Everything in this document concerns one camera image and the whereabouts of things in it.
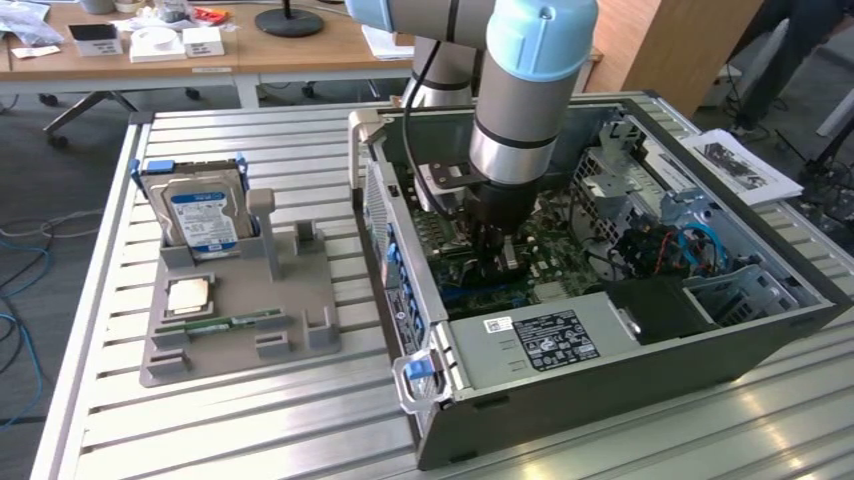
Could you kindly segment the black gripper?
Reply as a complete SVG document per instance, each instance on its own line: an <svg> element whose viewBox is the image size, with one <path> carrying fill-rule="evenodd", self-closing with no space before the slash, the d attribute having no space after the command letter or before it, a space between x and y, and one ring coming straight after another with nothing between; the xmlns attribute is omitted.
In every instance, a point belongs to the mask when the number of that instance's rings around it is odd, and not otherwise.
<svg viewBox="0 0 854 480"><path fill-rule="evenodd" d="M477 273L484 280L504 280L500 264L505 237L513 237L536 201L535 182L505 185L484 182L471 188L471 245Z"/></svg>

